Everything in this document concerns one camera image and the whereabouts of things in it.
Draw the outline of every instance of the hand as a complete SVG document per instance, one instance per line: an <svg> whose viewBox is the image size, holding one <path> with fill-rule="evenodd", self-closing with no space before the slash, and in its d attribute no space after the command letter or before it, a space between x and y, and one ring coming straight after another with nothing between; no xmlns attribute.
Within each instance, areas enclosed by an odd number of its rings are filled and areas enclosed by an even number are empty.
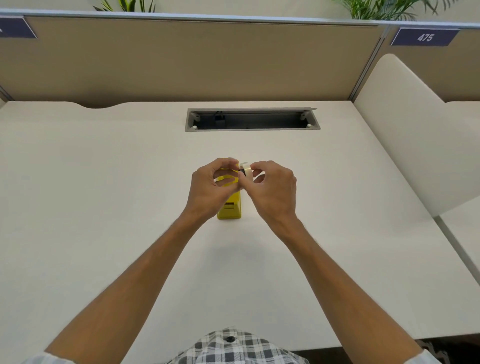
<svg viewBox="0 0 480 364"><path fill-rule="evenodd" d="M224 186L238 177L238 161L233 158L217 158L192 174L192 184L187 205L182 215L194 218L201 224L215 216L232 194L240 190L238 183ZM215 182L220 176L232 176Z"/></svg>
<svg viewBox="0 0 480 364"><path fill-rule="evenodd" d="M258 214L277 234L278 225L297 220L295 215L295 193L297 179L288 168L269 160L255 162L250 165L253 177L249 181L243 173L239 173L239 185L252 198Z"/></svg>

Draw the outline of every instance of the number sign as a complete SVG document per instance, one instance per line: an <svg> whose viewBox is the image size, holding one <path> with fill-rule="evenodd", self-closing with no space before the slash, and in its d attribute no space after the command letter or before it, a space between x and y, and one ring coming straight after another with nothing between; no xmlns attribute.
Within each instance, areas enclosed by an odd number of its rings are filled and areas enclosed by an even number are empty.
<svg viewBox="0 0 480 364"><path fill-rule="evenodd" d="M400 28L392 46L446 47L460 29Z"/></svg>
<svg viewBox="0 0 480 364"><path fill-rule="evenodd" d="M23 17L0 16L0 38L36 38Z"/></svg>

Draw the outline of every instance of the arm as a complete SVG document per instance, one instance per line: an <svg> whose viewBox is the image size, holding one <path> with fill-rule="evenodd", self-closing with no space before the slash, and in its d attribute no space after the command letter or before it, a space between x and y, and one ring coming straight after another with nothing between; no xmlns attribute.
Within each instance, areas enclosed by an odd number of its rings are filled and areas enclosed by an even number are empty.
<svg viewBox="0 0 480 364"><path fill-rule="evenodd" d="M355 364L403 364L421 353L416 342L316 243L295 215L297 179L272 161L251 164L239 183L259 215L300 265L328 322Z"/></svg>
<svg viewBox="0 0 480 364"><path fill-rule="evenodd" d="M170 271L190 238L236 192L223 175L237 176L237 160L219 158L192 175L180 217L127 270L84 308L46 348L77 364L120 363L144 325Z"/></svg>

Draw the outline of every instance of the white tape roll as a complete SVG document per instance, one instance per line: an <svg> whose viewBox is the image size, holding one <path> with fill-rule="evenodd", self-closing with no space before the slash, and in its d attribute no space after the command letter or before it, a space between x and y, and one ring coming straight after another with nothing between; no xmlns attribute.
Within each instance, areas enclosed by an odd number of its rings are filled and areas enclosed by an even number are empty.
<svg viewBox="0 0 480 364"><path fill-rule="evenodd" d="M250 168L250 164L248 164L247 162L240 163L240 170L243 170L245 177L247 177L250 181L253 182L253 172Z"/></svg>

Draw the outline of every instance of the potted plant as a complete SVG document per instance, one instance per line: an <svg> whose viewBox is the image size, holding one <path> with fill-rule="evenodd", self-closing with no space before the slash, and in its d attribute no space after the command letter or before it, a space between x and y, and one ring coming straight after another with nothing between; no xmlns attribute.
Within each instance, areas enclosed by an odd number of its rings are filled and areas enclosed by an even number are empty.
<svg viewBox="0 0 480 364"><path fill-rule="evenodd" d="M458 0L337 0L345 6L352 19L370 20L415 20L413 5L423 4L425 11L437 13L439 3L443 3L444 10Z"/></svg>
<svg viewBox="0 0 480 364"><path fill-rule="evenodd" d="M150 2L150 6L148 7L148 9L146 9L145 0L138 0L138 2L140 4L140 11L141 12L155 12L156 4L153 4L153 1L154 0L152 0ZM130 0L130 1L129 0L119 0L120 7L121 7L122 11L124 11L124 12L134 12L135 11L135 3L136 3L136 0ZM113 8L108 3L108 0L102 0L101 7L98 7L98 6L93 6L93 7L98 12L113 12L114 11Z"/></svg>

